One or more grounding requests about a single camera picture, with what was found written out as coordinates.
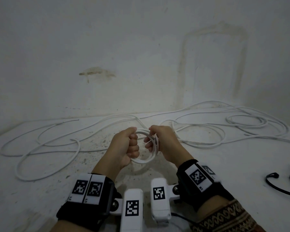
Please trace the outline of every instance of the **hand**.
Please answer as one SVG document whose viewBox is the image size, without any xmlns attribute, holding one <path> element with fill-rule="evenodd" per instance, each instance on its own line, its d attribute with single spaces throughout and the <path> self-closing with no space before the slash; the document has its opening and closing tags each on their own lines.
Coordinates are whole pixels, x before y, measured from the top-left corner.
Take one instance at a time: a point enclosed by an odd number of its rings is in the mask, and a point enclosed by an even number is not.
<svg viewBox="0 0 290 232">
<path fill-rule="evenodd" d="M 105 175 L 115 181 L 118 173 L 140 155 L 136 127 L 127 128 L 114 135 L 108 150 L 96 164 L 92 173 Z"/>
<path fill-rule="evenodd" d="M 180 144 L 175 133 L 169 126 L 152 125 L 150 128 L 150 135 L 157 134 L 159 138 L 159 151 L 162 152 L 164 158 L 179 167 L 187 160 L 193 159 L 192 155 Z M 147 143 L 145 148 L 152 151 L 153 143 L 148 137 L 144 139 Z"/>
</svg>

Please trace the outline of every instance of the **brown patterned fabric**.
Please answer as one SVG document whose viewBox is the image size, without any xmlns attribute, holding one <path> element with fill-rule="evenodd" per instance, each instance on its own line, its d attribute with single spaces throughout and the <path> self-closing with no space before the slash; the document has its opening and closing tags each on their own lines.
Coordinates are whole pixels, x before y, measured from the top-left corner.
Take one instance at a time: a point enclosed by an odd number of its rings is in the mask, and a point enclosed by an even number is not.
<svg viewBox="0 0 290 232">
<path fill-rule="evenodd" d="M 191 229 L 193 232 L 265 232 L 236 199 L 197 222 L 197 226 Z"/>
</svg>

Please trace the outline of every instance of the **water stain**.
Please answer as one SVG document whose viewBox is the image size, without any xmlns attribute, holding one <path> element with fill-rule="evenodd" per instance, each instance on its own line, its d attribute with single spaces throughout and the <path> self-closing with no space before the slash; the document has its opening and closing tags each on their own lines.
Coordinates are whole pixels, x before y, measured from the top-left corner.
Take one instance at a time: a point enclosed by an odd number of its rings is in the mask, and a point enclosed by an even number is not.
<svg viewBox="0 0 290 232">
<path fill-rule="evenodd" d="M 114 73 L 112 73 L 109 70 L 103 69 L 101 67 L 91 67 L 83 72 L 79 73 L 80 76 L 86 76 L 87 77 L 87 83 L 89 83 L 89 75 L 95 75 L 95 79 L 98 79 L 99 81 L 103 80 L 111 80 L 113 77 L 116 77 Z"/>
<path fill-rule="evenodd" d="M 246 64 L 246 56 L 247 56 L 247 42 L 248 42 L 248 33 L 246 29 L 242 26 L 236 26 L 231 25 L 228 23 L 225 23 L 224 21 L 220 21 L 217 24 L 211 25 L 209 27 L 200 28 L 198 30 L 189 32 L 185 35 L 182 47 L 181 47 L 181 56 L 180 56 L 180 62 L 178 66 L 178 87 L 177 87 L 177 98 L 176 98 L 176 108 L 179 109 L 182 107 L 183 100 L 184 100 L 184 88 L 185 88 L 185 70 L 186 70 L 186 57 L 187 57 L 187 50 L 186 50 L 186 44 L 187 41 L 191 37 L 199 37 L 206 34 L 224 34 L 229 36 L 238 36 L 239 41 L 243 43 L 243 47 L 240 51 L 239 55 L 239 61 L 236 68 L 236 80 L 234 89 L 232 92 L 232 96 L 236 98 L 238 95 L 245 64 Z"/>
</svg>

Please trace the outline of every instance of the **right hand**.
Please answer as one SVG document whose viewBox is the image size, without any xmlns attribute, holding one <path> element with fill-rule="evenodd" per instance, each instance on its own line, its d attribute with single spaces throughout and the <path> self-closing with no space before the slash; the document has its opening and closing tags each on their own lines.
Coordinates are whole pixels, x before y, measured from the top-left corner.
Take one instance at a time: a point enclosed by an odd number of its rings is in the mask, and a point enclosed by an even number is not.
<svg viewBox="0 0 290 232">
<path fill-rule="evenodd" d="M 179 167 L 187 160 L 194 159 L 191 154 L 180 144 L 175 133 L 169 126 L 152 125 L 150 128 L 150 135 L 157 135 L 159 139 L 159 151 L 162 152 L 164 158 Z M 144 139 L 147 143 L 145 148 L 152 151 L 153 143 L 148 137 Z"/>
</svg>

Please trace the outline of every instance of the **white wall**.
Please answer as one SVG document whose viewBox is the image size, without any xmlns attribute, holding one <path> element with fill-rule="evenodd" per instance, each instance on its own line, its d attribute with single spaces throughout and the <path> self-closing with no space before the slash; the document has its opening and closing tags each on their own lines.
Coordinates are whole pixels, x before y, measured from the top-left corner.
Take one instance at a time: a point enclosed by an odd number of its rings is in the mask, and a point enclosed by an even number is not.
<svg viewBox="0 0 290 232">
<path fill-rule="evenodd" d="M 208 99 L 290 124 L 290 0 L 0 0 L 0 132 Z"/>
</svg>

